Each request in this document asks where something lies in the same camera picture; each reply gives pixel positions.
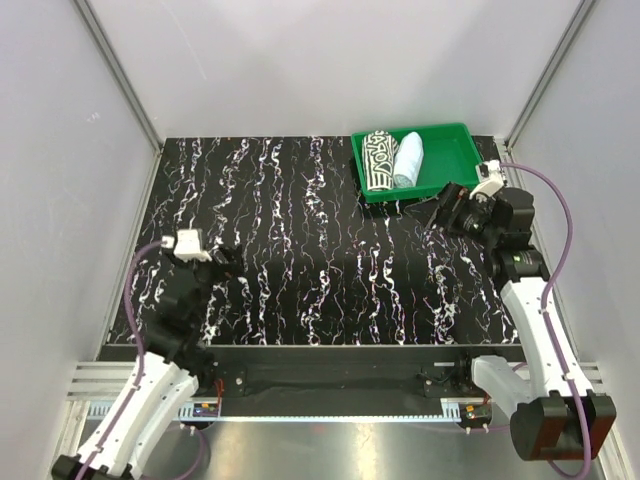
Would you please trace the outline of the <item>light blue towel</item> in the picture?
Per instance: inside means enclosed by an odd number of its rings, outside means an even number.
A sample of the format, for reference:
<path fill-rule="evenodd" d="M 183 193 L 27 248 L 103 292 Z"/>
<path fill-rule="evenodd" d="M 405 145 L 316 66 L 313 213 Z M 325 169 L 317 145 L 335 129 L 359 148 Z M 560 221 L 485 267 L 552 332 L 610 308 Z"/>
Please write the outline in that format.
<path fill-rule="evenodd" d="M 417 184 L 424 158 L 423 142 L 417 132 L 411 132 L 400 142 L 393 168 L 395 188 L 412 188 Z"/>

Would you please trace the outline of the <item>green white striped towel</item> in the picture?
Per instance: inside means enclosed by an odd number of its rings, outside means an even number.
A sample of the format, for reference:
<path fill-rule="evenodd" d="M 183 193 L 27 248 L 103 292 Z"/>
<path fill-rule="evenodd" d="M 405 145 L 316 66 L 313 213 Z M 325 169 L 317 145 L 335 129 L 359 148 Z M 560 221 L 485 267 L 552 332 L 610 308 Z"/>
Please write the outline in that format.
<path fill-rule="evenodd" d="M 361 158 L 368 191 L 384 191 L 392 188 L 394 161 L 398 148 L 398 141 L 387 131 L 377 130 L 364 137 Z"/>

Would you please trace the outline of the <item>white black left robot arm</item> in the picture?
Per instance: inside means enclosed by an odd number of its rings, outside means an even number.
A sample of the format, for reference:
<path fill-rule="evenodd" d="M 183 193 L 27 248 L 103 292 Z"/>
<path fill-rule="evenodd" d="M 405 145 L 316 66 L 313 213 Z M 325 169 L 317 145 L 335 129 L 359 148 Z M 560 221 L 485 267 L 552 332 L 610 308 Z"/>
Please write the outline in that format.
<path fill-rule="evenodd" d="M 139 330 L 131 299 L 139 262 L 158 249 L 174 265 L 153 319 Z M 192 396 L 218 389 L 215 356 L 200 343 L 215 286 L 242 277 L 241 246 L 178 247 L 165 236 L 133 256 L 123 303 L 137 356 L 127 382 L 92 436 L 72 455 L 54 461 L 55 479 L 140 479 L 179 408 Z"/>

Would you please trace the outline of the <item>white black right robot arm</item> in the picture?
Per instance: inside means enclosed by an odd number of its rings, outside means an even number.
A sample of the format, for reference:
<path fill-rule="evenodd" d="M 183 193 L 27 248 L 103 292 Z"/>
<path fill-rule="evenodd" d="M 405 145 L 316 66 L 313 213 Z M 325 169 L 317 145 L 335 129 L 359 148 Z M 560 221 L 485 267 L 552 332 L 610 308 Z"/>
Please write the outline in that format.
<path fill-rule="evenodd" d="M 526 461 L 593 460 L 617 416 L 612 398 L 594 391 L 562 327 L 553 274 L 531 242 L 533 196 L 502 187 L 492 194 L 448 183 L 427 224 L 478 242 L 485 266 L 520 339 L 529 377 L 498 355 L 454 371 L 466 396 L 483 390 L 509 419 L 514 448 Z"/>

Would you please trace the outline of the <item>green plastic tray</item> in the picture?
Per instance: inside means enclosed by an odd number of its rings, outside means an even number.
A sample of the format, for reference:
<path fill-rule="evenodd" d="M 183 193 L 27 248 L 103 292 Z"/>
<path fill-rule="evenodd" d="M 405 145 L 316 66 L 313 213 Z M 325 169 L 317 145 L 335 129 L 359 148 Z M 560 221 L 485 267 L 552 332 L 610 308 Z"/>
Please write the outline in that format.
<path fill-rule="evenodd" d="M 351 135 L 354 161 L 360 187 L 368 203 L 427 198 L 437 194 L 448 182 L 473 189 L 478 183 L 476 166 L 482 162 L 475 142 L 464 123 L 449 123 L 386 130 L 400 144 L 409 134 L 416 133 L 423 146 L 423 160 L 413 187 L 392 187 L 374 191 L 367 183 L 369 167 L 365 165 L 363 142 L 372 131 Z"/>

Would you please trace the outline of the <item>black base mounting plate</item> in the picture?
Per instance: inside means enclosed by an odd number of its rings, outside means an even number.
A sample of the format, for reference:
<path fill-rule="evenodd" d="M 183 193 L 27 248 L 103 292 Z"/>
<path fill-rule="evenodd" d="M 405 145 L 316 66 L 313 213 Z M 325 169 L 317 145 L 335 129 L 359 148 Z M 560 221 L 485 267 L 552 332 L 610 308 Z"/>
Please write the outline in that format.
<path fill-rule="evenodd" d="M 439 415 L 472 393 L 471 359 L 522 360 L 517 345 L 211 346 L 225 417 Z"/>

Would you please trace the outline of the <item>aluminium frame rail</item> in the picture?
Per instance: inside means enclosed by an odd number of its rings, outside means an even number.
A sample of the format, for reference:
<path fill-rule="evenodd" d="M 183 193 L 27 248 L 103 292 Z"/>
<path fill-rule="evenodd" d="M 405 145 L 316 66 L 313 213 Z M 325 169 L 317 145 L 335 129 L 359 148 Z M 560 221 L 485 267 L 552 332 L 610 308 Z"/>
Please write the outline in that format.
<path fill-rule="evenodd" d="M 583 363 L 581 366 L 595 392 L 605 393 L 605 385 L 598 366 L 593 362 Z M 67 396 L 70 398 L 114 399 L 129 377 L 134 375 L 133 370 L 133 362 L 80 362 L 76 366 Z M 530 373 L 527 366 L 518 368 L 515 373 L 529 383 Z"/>

